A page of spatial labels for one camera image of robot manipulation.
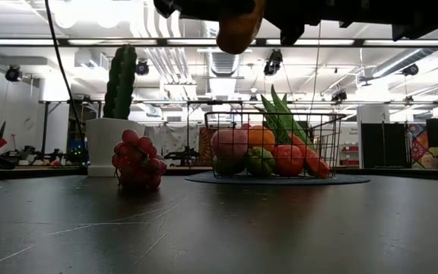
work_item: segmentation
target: toy cactus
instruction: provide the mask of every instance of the toy cactus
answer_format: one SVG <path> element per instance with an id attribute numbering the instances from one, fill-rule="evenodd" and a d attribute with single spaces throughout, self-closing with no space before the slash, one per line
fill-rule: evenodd
<path id="1" fill-rule="evenodd" d="M 105 118 L 128 119 L 137 58 L 135 48 L 131 45 L 116 50 L 107 82 L 106 104 L 103 108 Z"/>

